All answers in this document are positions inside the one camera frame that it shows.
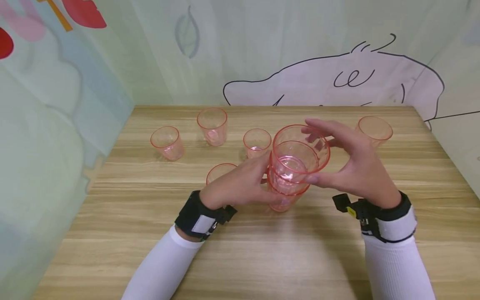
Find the left hand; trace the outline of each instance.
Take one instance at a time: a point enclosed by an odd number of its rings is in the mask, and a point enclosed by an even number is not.
[[[200,191],[202,203],[209,209],[249,203],[280,204],[288,200],[281,194],[264,190],[262,177],[268,167],[270,152],[242,162]]]

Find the red painted shape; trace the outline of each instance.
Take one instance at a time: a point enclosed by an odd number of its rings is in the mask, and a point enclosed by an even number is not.
[[[88,28],[105,28],[107,23],[92,0],[62,0],[68,15],[77,24]]]
[[[0,60],[7,58],[13,52],[12,37],[0,27]]]

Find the black wrist strap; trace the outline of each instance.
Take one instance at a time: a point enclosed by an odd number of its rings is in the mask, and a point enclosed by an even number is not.
[[[333,201],[338,211],[360,221],[363,235],[374,236],[384,243],[398,243],[413,236],[417,226],[410,200],[404,193],[400,194],[400,204],[391,209],[381,209],[366,199],[351,203],[347,194],[334,196]]]
[[[175,225],[188,236],[206,240],[218,224],[229,222],[236,213],[237,210],[230,205],[209,209],[200,200],[200,191],[193,191],[180,210]]]

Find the hand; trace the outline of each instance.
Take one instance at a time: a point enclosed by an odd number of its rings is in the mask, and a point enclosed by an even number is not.
[[[248,203],[280,204],[288,200],[276,193],[262,189],[262,179],[268,167],[270,152],[247,159],[229,173],[217,178],[200,191],[202,203],[210,209],[226,205]]]
[[[400,192],[367,136],[337,121],[306,119],[305,122],[325,137],[332,136],[330,146],[343,148],[350,155],[350,160],[339,172],[312,174],[306,179],[308,183],[351,193],[384,209],[400,204]]]

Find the cup rim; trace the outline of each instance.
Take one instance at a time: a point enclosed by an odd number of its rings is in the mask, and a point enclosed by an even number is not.
[[[289,168],[289,167],[285,166],[285,165],[280,161],[280,159],[276,156],[276,153],[275,153],[275,144],[276,144],[276,143],[275,143],[275,142],[276,142],[276,139],[277,139],[277,137],[278,137],[278,134],[279,134],[280,132],[282,132],[283,130],[285,130],[285,129],[289,128],[289,127],[294,127],[294,126],[302,126],[302,127],[308,127],[308,128],[313,129],[314,131],[317,132],[317,135],[319,136],[320,139],[322,139],[322,142],[323,142],[324,145],[326,146],[326,149],[327,149],[327,154],[326,154],[326,155],[327,155],[327,158],[326,158],[326,160],[324,161],[324,163],[323,163],[321,166],[319,166],[317,169],[315,169],[315,170],[313,170],[313,171],[310,171],[310,172],[298,172],[297,170],[294,170],[294,169],[292,169],[292,168]],[[273,139],[272,153],[273,153],[273,155],[275,156],[275,158],[278,160],[278,162],[281,163],[281,164],[282,164],[284,167],[286,167],[287,169],[289,169],[289,170],[291,170],[291,171],[294,171],[294,172],[296,172],[296,173],[299,173],[299,174],[313,174],[313,173],[316,173],[316,172],[320,171],[321,169],[323,169],[323,168],[328,164],[328,162],[330,161],[330,144],[328,143],[328,140],[325,139],[325,137],[324,137],[322,134],[320,134],[320,131],[317,130],[317,129],[315,129],[314,127],[311,127],[311,126],[308,126],[308,125],[303,125],[303,124],[292,124],[292,125],[285,126],[284,128],[280,129],[280,130],[275,134],[275,137],[274,137],[274,139]]]
[[[223,166],[223,165],[230,165],[230,166],[238,167],[237,165],[231,164],[231,163],[222,163],[222,164],[218,164],[218,165],[214,166],[213,168],[210,169],[210,171],[208,171],[207,177],[205,178],[205,185],[208,185],[208,176],[210,176],[210,173],[212,173],[212,171],[216,167]]]
[[[245,136],[247,135],[247,133],[249,133],[252,130],[261,130],[261,131],[265,132],[266,134],[268,134],[268,137],[270,138],[270,141],[268,142],[268,146],[265,147],[265,149],[268,149],[268,147],[270,147],[270,145],[272,144],[272,135],[268,131],[266,131],[265,129],[262,129],[262,128],[252,128],[252,129],[248,130],[247,132],[245,132],[245,134],[243,135],[243,145],[245,147],[247,147],[248,149],[250,149],[250,147],[248,147],[247,144],[245,143]]]
[[[221,110],[221,111],[224,113],[224,115],[225,115],[225,121],[222,123],[222,125],[217,126],[217,127],[212,127],[212,128],[207,128],[207,127],[204,127],[204,126],[200,125],[200,122],[198,121],[198,118],[200,117],[200,115],[201,115],[203,112],[205,112],[206,110],[210,110],[210,109],[218,109],[218,110]],[[221,109],[221,108],[216,108],[216,107],[204,108],[204,109],[202,109],[202,110],[198,113],[198,115],[197,115],[197,124],[198,124],[198,126],[200,126],[200,128],[207,129],[207,130],[212,130],[212,129],[220,128],[220,127],[222,127],[223,125],[225,125],[225,123],[227,122],[227,119],[228,119],[228,114],[227,114],[227,112],[224,111],[224,110]]]
[[[387,138],[384,138],[384,139],[376,139],[376,138],[374,138],[374,137],[369,136],[367,133],[365,133],[365,132],[362,130],[361,125],[360,125],[360,122],[361,122],[364,118],[374,118],[374,119],[379,119],[379,120],[383,121],[385,124],[387,124],[388,128],[390,128],[390,135],[389,135]],[[368,137],[371,138],[372,140],[376,140],[376,141],[388,141],[388,140],[393,136],[393,128],[392,128],[392,126],[391,126],[387,121],[385,121],[384,119],[379,118],[379,117],[376,117],[376,116],[365,116],[365,117],[361,117],[360,120],[357,122],[357,125],[358,125],[358,128],[359,128],[360,132],[363,133],[363,134],[365,134],[366,136],[368,136]]]
[[[154,135],[157,131],[159,131],[159,130],[161,130],[161,129],[165,129],[165,128],[173,128],[173,129],[175,129],[175,131],[177,132],[177,138],[175,139],[175,141],[173,141],[172,143],[170,143],[170,144],[168,144],[168,145],[166,145],[166,146],[163,146],[163,147],[155,146],[155,145],[153,144],[153,141],[152,141],[153,135]],[[156,130],[152,133],[152,135],[150,136],[150,144],[152,144],[152,146],[155,147],[155,148],[157,148],[157,149],[164,149],[164,148],[170,147],[170,146],[172,146],[173,144],[175,144],[175,143],[179,140],[179,138],[180,138],[180,132],[179,132],[179,130],[178,130],[177,128],[175,128],[175,127],[173,127],[173,126],[163,126],[163,127],[160,127],[160,128],[158,128],[158,129],[156,129]]]
[[[303,191],[300,191],[300,192],[298,192],[298,193],[296,193],[296,194],[285,194],[285,193],[282,193],[282,192],[280,192],[279,190],[277,190],[277,189],[275,188],[275,186],[273,186],[273,184],[272,184],[272,182],[271,182],[271,180],[270,180],[269,173],[270,173],[270,172],[267,172],[267,184],[268,184],[269,186],[271,186],[272,189],[274,189],[277,193],[282,194],[282,195],[284,195],[284,196],[291,197],[291,196],[301,195],[301,194],[305,193],[305,192],[308,190],[308,188],[310,187],[310,184],[309,184],[309,185],[307,185],[307,186],[305,187],[305,189],[304,189]]]
[[[278,177],[281,178],[281,176],[276,172],[276,169],[273,167],[272,162],[273,162],[273,161],[272,161],[272,153],[270,152],[270,155],[269,155],[269,158],[268,158],[268,163],[270,164],[270,165],[269,165],[269,168],[272,169],[272,171],[275,173],[276,176],[278,176]],[[305,183],[305,182],[302,182],[302,181],[296,182],[296,181],[289,181],[289,180],[287,180],[287,179],[283,179],[283,180],[288,181],[288,182],[290,182],[290,183],[295,183],[295,184],[304,184],[304,183]]]

